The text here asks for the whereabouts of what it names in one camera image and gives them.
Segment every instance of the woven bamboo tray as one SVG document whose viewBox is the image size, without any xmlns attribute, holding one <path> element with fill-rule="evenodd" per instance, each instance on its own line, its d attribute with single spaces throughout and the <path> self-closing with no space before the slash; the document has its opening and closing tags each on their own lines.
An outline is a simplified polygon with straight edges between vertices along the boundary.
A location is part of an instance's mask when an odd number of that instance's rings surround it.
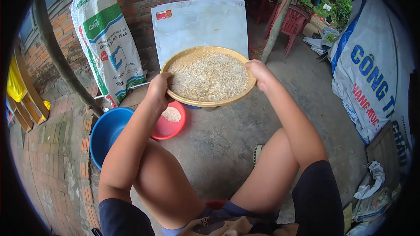
<svg viewBox="0 0 420 236">
<path fill-rule="evenodd" d="M 242 63 L 247 63 L 249 62 L 249 60 L 242 54 L 239 54 L 238 52 L 231 50 L 231 49 L 227 49 L 224 47 L 217 47 L 217 46 L 202 46 L 202 47 L 194 47 L 194 48 L 190 48 L 190 49 L 186 49 L 183 50 L 181 52 L 178 52 L 177 54 L 173 55 L 170 59 L 168 59 L 165 64 L 163 65 L 160 73 L 166 72 L 169 68 L 169 66 L 175 62 L 176 60 L 180 59 L 183 56 L 195 53 L 195 52 L 203 52 L 203 51 L 214 51 L 214 52 L 219 52 L 219 53 L 224 53 L 224 54 L 229 54 L 234 56 L 235 58 L 239 59 Z M 213 102 L 213 101 L 193 101 L 184 97 L 181 97 L 177 94 L 175 94 L 174 92 L 172 92 L 170 89 L 167 90 L 168 95 L 170 95 L 173 99 L 175 99 L 176 101 L 188 104 L 188 105 L 192 105 L 192 106 L 197 106 L 197 107 L 218 107 L 218 106 L 224 106 L 227 104 L 230 104 L 232 102 L 235 102 L 243 97 L 245 97 L 251 90 L 252 88 L 255 86 L 255 82 L 257 81 L 257 79 L 251 74 L 251 72 L 249 72 L 249 70 L 247 70 L 248 73 L 248 88 L 240 93 L 239 95 L 235 96 L 235 97 L 231 97 L 229 99 L 225 99 L 222 101 L 217 101 L 217 102 Z"/>
</svg>

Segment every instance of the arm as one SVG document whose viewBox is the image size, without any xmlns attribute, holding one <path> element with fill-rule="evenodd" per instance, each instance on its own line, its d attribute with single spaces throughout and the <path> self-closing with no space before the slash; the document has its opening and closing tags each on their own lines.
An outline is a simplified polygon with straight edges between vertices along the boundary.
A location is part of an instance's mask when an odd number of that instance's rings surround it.
<svg viewBox="0 0 420 236">
<path fill-rule="evenodd" d="M 316 161 L 328 161 L 315 127 L 273 73 L 259 60 L 252 60 L 246 67 L 257 79 L 257 87 L 267 96 L 280 119 L 302 172 Z"/>
<path fill-rule="evenodd" d="M 99 180 L 99 202 L 116 198 L 131 203 L 130 189 L 144 148 L 157 120 L 168 107 L 165 94 L 170 76 L 171 73 L 162 73 L 150 82 L 146 97 L 106 155 Z"/>
</svg>

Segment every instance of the brick floor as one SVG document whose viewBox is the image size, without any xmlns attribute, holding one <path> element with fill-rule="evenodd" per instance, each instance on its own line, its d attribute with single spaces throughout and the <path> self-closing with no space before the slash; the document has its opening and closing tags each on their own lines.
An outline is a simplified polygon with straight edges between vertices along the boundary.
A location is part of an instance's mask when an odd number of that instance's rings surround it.
<svg viewBox="0 0 420 236">
<path fill-rule="evenodd" d="M 84 235 L 65 175 L 71 152 L 61 149 L 69 142 L 74 99 L 78 97 L 72 94 L 53 102 L 48 120 L 27 134 L 30 165 L 43 212 L 53 232 L 63 236 Z"/>
<path fill-rule="evenodd" d="M 88 91 L 95 95 L 97 85 Z M 49 118 L 35 124 L 24 141 L 20 125 L 13 126 L 12 151 L 22 183 L 54 234 L 91 235 L 90 229 L 100 228 L 89 177 L 89 137 L 95 122 L 71 94 L 51 102 Z"/>
</svg>

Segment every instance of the unhulled rice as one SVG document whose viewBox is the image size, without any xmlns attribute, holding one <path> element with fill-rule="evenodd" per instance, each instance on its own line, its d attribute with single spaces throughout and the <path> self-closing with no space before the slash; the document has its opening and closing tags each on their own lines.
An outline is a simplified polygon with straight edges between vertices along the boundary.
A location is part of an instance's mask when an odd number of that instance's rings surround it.
<svg viewBox="0 0 420 236">
<path fill-rule="evenodd" d="M 204 51 L 186 55 L 173 62 L 169 89 L 193 101 L 222 101 L 248 88 L 244 64 L 232 55 Z"/>
<path fill-rule="evenodd" d="M 169 122 L 179 122 L 181 120 L 181 113 L 174 107 L 167 107 L 162 116 Z"/>
</svg>

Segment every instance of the sandal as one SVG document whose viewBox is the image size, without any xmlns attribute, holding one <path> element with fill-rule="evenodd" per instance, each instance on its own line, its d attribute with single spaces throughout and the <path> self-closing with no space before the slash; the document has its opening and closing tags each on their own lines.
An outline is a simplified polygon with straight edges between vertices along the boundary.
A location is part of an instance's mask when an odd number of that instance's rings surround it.
<svg viewBox="0 0 420 236">
<path fill-rule="evenodd" d="M 261 153 L 261 150 L 263 149 L 262 148 L 263 146 L 264 145 L 261 145 L 261 144 L 255 146 L 255 149 L 254 149 L 254 165 L 253 165 L 252 168 L 255 168 L 255 164 L 257 163 L 258 157 L 260 156 L 260 153 Z"/>
</svg>

